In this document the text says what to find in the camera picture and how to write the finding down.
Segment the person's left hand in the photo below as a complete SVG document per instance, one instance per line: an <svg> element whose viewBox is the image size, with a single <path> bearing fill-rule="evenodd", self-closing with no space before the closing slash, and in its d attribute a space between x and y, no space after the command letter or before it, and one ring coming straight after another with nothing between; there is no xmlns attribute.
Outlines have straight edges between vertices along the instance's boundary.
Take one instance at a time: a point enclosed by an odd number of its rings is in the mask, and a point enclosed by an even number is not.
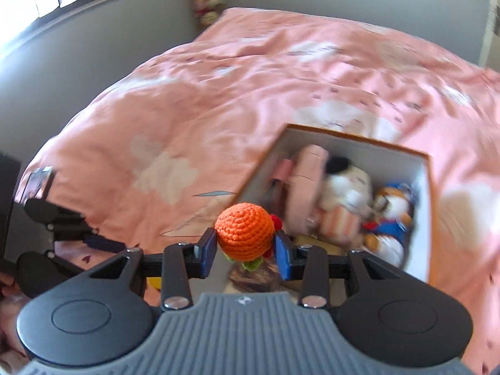
<svg viewBox="0 0 500 375"><path fill-rule="evenodd" d="M29 362L16 331L19 312L29 301L14 278L1 273L1 374L16 374Z"/></svg>

